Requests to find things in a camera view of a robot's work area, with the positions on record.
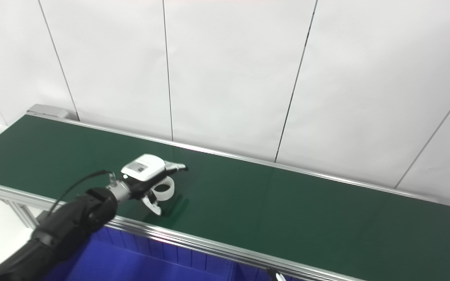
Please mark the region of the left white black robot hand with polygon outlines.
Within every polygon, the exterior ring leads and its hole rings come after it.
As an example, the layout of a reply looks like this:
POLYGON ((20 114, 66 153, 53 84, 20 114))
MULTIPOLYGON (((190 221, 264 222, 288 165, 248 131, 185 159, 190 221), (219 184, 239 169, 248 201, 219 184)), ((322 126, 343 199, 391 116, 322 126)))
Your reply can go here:
POLYGON ((141 201, 155 215, 162 216, 160 202, 168 201, 175 194, 175 182, 170 176, 188 170, 185 164, 144 154, 121 169, 121 181, 129 190, 129 199, 141 201))

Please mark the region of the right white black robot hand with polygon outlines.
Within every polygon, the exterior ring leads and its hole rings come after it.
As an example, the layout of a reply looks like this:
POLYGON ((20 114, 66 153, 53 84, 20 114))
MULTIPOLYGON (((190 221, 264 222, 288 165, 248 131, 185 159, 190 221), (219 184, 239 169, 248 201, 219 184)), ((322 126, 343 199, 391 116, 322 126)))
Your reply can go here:
POLYGON ((278 270, 268 267, 266 273, 270 277, 271 281, 286 281, 286 278, 278 270))

